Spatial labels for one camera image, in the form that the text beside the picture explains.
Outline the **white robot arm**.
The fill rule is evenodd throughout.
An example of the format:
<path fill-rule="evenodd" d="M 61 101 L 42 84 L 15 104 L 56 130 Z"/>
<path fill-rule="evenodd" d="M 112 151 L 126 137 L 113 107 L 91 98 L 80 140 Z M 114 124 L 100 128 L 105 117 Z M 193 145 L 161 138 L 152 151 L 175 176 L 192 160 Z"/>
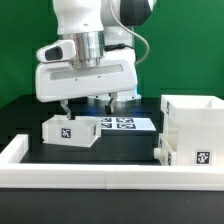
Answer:
<path fill-rule="evenodd" d="M 137 86 L 133 26 L 142 25 L 157 0 L 52 0 L 59 39 L 37 51 L 36 95 L 58 101 L 68 116 L 68 101 L 107 94 L 105 110 L 123 91 Z"/>

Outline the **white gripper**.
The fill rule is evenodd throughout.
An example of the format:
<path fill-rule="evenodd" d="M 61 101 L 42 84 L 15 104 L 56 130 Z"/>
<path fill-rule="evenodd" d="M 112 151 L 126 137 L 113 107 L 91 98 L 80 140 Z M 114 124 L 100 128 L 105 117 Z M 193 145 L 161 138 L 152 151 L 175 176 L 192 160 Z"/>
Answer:
<path fill-rule="evenodd" d="M 36 95 L 41 102 L 60 101 L 69 120 L 74 115 L 68 100 L 110 93 L 105 106 L 107 115 L 114 113 L 116 92 L 135 89 L 137 75 L 132 49 L 110 51 L 93 68 L 74 69 L 70 62 L 40 64 L 36 71 Z"/>

